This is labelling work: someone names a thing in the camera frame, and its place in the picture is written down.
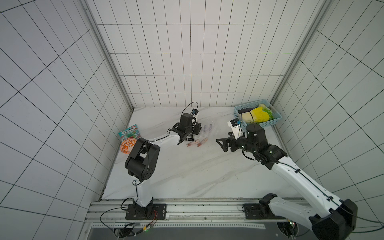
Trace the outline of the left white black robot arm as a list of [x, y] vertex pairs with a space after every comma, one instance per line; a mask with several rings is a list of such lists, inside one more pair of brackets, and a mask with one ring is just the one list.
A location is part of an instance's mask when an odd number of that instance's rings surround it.
[[137, 218], [150, 218], [154, 211], [154, 198], [147, 184], [154, 174], [161, 150], [180, 145], [189, 140], [191, 136], [198, 135], [202, 129], [197, 121], [198, 110], [192, 109], [190, 113], [182, 113], [177, 122], [163, 137], [154, 140], [139, 138], [131, 150], [125, 168], [128, 174], [135, 179], [133, 185], [136, 190], [136, 199], [128, 206], [130, 216]]

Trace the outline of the pink clear lip gloss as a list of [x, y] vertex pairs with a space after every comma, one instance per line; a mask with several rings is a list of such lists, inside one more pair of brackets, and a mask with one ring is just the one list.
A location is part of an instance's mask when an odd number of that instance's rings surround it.
[[200, 142], [200, 140], [195, 140], [195, 141], [192, 141], [190, 143], [187, 144], [187, 147], [190, 147], [190, 146], [193, 146], [193, 145], [196, 145]]

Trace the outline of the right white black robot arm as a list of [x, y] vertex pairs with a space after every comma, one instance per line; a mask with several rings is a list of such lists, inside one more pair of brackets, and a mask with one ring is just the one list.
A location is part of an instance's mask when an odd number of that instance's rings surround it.
[[224, 152], [251, 153], [253, 161], [286, 180], [309, 204], [305, 207], [270, 193], [259, 201], [265, 216], [292, 220], [311, 230], [319, 240], [344, 240], [355, 230], [358, 207], [353, 201], [340, 199], [313, 180], [280, 147], [268, 143], [260, 125], [249, 124], [245, 131], [238, 119], [228, 125], [232, 129], [229, 137], [216, 140]]

